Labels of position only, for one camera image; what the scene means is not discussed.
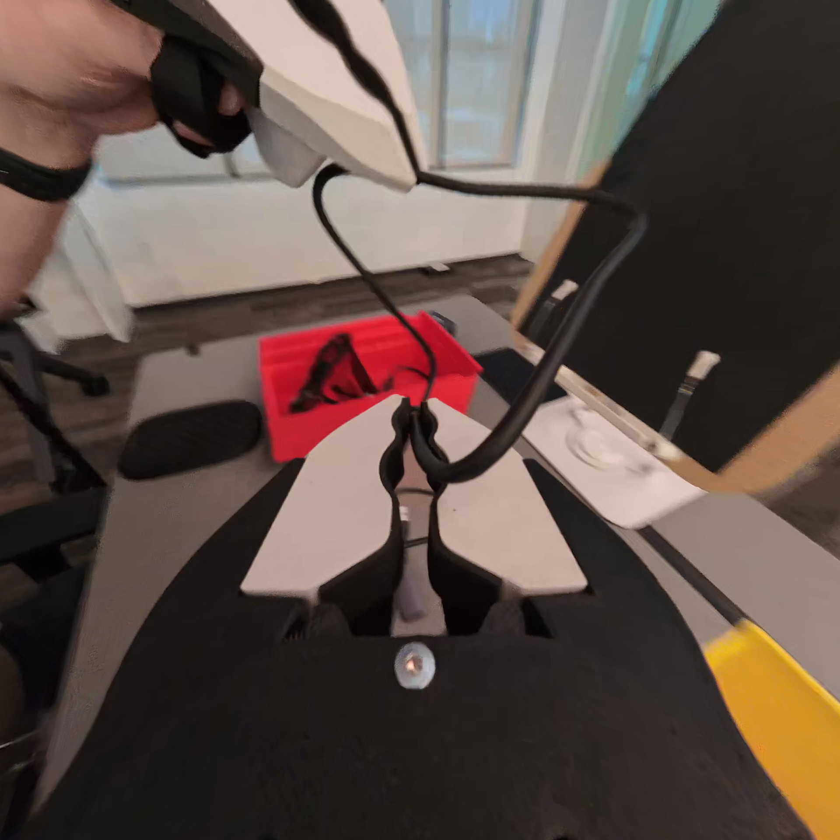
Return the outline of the dark flat device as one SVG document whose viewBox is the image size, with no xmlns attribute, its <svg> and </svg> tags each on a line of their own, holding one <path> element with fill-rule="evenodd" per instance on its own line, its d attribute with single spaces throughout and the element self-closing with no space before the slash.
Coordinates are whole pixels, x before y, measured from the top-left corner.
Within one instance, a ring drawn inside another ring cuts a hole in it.
<svg viewBox="0 0 840 840">
<path fill-rule="evenodd" d="M 516 402 L 529 383 L 534 365 L 512 348 L 476 353 L 480 378 L 507 404 Z"/>
</svg>

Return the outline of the white stand bracket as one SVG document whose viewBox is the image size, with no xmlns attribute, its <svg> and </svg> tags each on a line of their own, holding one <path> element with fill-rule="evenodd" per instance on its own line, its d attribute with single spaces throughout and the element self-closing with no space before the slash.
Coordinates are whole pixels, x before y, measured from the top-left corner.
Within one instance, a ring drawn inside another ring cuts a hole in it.
<svg viewBox="0 0 840 840">
<path fill-rule="evenodd" d="M 685 457 L 685 454 L 678 447 L 638 420 L 568 366 L 562 365 L 559 367 L 554 376 L 554 381 L 567 395 L 582 402 L 650 455 L 667 463 L 676 463 Z"/>
</svg>

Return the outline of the yellow plastic bin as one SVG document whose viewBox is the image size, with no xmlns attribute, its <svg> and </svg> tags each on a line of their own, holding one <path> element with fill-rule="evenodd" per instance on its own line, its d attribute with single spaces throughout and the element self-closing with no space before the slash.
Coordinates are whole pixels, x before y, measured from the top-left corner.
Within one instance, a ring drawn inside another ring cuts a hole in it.
<svg viewBox="0 0 840 840">
<path fill-rule="evenodd" d="M 815 838 L 839 838 L 839 703 L 743 618 L 705 657 L 732 718 Z"/>
</svg>

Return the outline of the black panel wooden board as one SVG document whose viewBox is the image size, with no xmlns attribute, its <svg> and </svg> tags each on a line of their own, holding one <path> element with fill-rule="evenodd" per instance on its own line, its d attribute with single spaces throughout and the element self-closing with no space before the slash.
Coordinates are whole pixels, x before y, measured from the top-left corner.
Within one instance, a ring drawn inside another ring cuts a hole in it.
<svg viewBox="0 0 840 840">
<path fill-rule="evenodd" d="M 761 494 L 838 443 L 839 2 L 725 2 L 612 154 L 647 229 L 563 361 L 670 465 Z"/>
</svg>

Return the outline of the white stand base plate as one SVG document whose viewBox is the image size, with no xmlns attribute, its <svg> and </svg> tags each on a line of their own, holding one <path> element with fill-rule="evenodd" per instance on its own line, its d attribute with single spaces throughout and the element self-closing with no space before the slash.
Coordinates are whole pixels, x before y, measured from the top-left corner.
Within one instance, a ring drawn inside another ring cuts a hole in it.
<svg viewBox="0 0 840 840">
<path fill-rule="evenodd" d="M 590 508 L 622 529 L 644 528 L 707 494 L 574 396 L 542 404 L 523 438 Z"/>
</svg>

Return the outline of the black oval mesh pad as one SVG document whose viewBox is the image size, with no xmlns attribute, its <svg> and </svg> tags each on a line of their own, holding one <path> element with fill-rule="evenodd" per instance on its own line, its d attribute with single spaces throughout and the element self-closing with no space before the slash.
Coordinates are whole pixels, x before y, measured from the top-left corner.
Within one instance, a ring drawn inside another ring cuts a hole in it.
<svg viewBox="0 0 840 840">
<path fill-rule="evenodd" d="M 156 480 L 239 459 L 263 433 L 256 404 L 214 402 L 157 414 L 135 424 L 118 459 L 126 480 Z"/>
</svg>

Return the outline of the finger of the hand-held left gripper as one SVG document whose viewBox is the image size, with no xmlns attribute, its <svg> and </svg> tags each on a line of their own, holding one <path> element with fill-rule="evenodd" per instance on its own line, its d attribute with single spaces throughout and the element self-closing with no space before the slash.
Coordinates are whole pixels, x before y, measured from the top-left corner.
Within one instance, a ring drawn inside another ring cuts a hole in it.
<svg viewBox="0 0 840 840">
<path fill-rule="evenodd" d="M 383 2 L 309 2 L 308 24 L 338 53 L 352 94 L 371 111 L 342 163 L 366 175 L 421 175 L 427 164 L 410 75 Z"/>
<path fill-rule="evenodd" d="M 263 122 L 284 130 L 318 158 L 342 168 L 352 163 L 348 151 L 364 138 L 364 117 L 371 111 L 360 94 L 351 93 L 338 53 L 309 26 L 309 2 L 221 4 L 223 16 L 264 66 L 258 105 Z M 348 172 L 403 193 L 418 183 L 418 175 Z"/>
</svg>

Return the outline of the person's left hand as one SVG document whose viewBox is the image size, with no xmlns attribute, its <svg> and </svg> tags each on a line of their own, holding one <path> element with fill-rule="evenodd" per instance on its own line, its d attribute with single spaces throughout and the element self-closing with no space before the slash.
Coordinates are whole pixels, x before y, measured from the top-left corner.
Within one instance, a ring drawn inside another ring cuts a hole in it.
<svg viewBox="0 0 840 840">
<path fill-rule="evenodd" d="M 102 136 L 153 128 L 161 42 L 111 2 L 2 1 L 2 149 L 69 169 L 88 162 Z"/>
</svg>

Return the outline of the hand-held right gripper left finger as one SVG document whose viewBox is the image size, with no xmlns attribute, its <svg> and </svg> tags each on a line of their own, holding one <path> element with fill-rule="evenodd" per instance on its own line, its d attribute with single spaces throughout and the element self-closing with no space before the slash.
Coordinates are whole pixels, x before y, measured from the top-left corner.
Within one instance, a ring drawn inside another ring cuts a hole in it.
<svg viewBox="0 0 840 840">
<path fill-rule="evenodd" d="M 399 395 L 374 404 L 303 460 L 241 592 L 316 601 L 320 587 L 385 545 L 393 507 L 380 465 L 402 404 Z"/>
</svg>

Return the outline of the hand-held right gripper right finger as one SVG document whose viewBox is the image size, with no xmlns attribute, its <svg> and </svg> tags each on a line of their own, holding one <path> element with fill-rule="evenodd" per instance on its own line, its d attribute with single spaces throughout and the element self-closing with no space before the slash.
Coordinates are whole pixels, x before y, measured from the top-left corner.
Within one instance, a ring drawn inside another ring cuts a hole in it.
<svg viewBox="0 0 840 840">
<path fill-rule="evenodd" d="M 582 592 L 587 580 L 524 459 L 507 451 L 475 479 L 448 484 L 437 531 L 453 555 L 523 596 Z"/>
</svg>

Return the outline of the red plastic bin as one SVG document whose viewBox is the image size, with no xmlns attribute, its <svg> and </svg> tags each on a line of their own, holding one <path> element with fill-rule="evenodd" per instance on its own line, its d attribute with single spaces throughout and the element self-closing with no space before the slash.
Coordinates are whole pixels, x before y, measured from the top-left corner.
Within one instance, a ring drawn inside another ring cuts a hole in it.
<svg viewBox="0 0 840 840">
<path fill-rule="evenodd" d="M 258 347 L 266 426 L 279 463 L 306 457 L 380 403 L 419 406 L 429 387 L 424 350 L 392 316 L 270 335 Z"/>
</svg>

